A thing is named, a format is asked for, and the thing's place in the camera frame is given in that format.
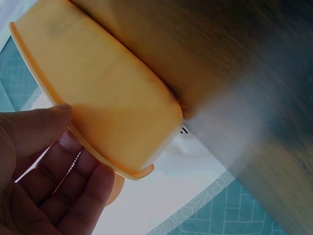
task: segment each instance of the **wooden surface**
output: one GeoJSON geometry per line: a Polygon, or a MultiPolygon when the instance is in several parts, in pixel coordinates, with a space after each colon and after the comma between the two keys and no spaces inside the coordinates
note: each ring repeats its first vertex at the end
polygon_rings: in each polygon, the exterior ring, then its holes
{"type": "Polygon", "coordinates": [[[73,2],[169,85],[287,234],[313,234],[312,1],[73,2]]]}

